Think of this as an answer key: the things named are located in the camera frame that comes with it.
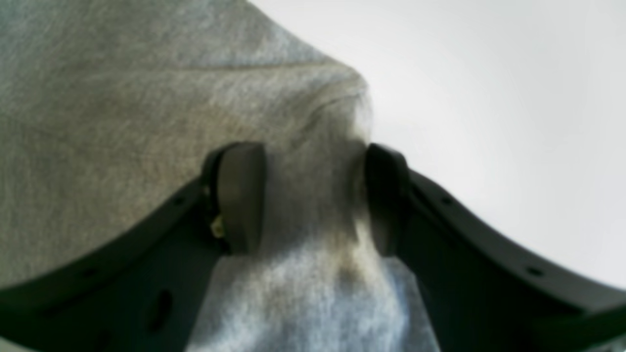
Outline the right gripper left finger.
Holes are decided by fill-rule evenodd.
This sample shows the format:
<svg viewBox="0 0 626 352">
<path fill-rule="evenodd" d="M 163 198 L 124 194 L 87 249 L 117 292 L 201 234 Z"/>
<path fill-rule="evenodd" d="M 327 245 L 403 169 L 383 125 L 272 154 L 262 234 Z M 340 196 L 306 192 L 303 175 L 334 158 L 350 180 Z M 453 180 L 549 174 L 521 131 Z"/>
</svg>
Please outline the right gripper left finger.
<svg viewBox="0 0 626 352">
<path fill-rule="evenodd" d="M 1 291 L 1 336 L 36 352 L 183 352 L 213 268 L 263 227 L 259 142 L 210 152 L 201 176 L 118 239 Z"/>
</svg>

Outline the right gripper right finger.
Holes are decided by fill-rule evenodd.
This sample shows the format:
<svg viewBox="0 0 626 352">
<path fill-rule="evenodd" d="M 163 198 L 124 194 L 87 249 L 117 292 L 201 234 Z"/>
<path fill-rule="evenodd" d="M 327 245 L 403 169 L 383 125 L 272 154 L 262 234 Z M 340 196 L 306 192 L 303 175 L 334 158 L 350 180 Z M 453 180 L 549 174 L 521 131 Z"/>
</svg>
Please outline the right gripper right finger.
<svg viewBox="0 0 626 352">
<path fill-rule="evenodd" d="M 442 352 L 623 352 L 626 294 L 503 236 L 378 143 L 364 165 L 378 253 L 416 277 Z"/>
</svg>

